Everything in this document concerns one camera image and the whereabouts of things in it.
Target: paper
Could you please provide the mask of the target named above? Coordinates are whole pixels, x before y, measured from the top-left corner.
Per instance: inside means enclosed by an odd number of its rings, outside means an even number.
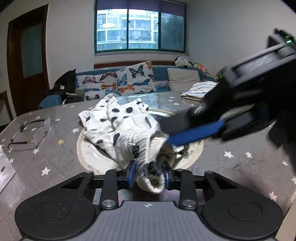
[[[0,148],[0,193],[15,174],[9,159],[4,154],[2,146]]]

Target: eyeglasses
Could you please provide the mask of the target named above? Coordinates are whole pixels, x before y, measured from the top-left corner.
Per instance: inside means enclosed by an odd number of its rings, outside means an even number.
[[[21,141],[21,142],[14,142],[15,138],[17,137],[17,135],[21,132],[23,132],[26,127],[30,124],[33,123],[38,123],[38,122],[44,122],[44,124],[39,127],[39,130],[34,134],[33,140],[31,141]],[[34,149],[37,146],[40,145],[40,143],[42,142],[42,140],[44,139],[45,135],[47,134],[47,132],[50,129],[50,119],[41,119],[41,120],[35,120],[32,122],[24,122],[20,128],[17,130],[17,132],[14,134],[14,136],[11,138],[9,145],[7,146],[8,149],[10,150],[29,150],[29,149]]]

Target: green window frame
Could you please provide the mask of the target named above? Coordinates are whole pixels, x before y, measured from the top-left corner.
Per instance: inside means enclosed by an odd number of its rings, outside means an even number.
[[[162,51],[162,52],[174,52],[174,53],[185,53],[186,52],[186,8],[185,8],[185,16],[182,17],[184,20],[184,32],[183,32],[183,50],[173,50],[173,49],[165,49],[161,48],[161,12],[158,12],[158,48],[129,48],[129,9],[127,9],[127,18],[126,18],[126,48],[125,49],[110,49],[110,50],[97,50],[97,11],[95,11],[94,17],[94,53],[107,53],[107,52],[133,52],[133,51]]]

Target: gray tablecloth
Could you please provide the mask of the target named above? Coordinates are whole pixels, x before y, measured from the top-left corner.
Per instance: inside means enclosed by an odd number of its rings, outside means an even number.
[[[197,104],[179,96],[180,93],[176,92],[151,93],[121,96],[118,101],[119,104],[124,104],[142,98],[151,108],[170,111],[187,109]],[[1,240],[21,238],[14,221],[14,212],[20,202],[84,171],[76,154],[77,138],[83,128],[78,113],[91,109],[97,103],[98,100],[87,101],[26,113],[13,120],[0,134],[0,144],[4,145],[7,157],[13,159],[12,165],[16,170],[16,174],[0,194]],[[38,151],[8,152],[6,147],[9,140],[20,125],[24,121],[37,118],[50,118],[52,124]],[[266,128],[227,143],[205,140],[201,156],[189,170],[195,175],[203,175],[207,170],[215,171],[267,197],[271,196],[285,209],[295,189],[292,180],[295,176],[294,168],[289,156],[281,148],[273,148],[267,141],[268,130]],[[27,129],[22,134],[26,133],[32,136],[34,131]],[[43,174],[46,173],[43,171],[45,168],[50,169],[48,174]]]

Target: curtain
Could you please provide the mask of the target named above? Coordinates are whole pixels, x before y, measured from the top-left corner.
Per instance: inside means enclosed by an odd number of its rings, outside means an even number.
[[[163,0],[96,0],[96,10],[140,9],[185,17],[185,5]]]

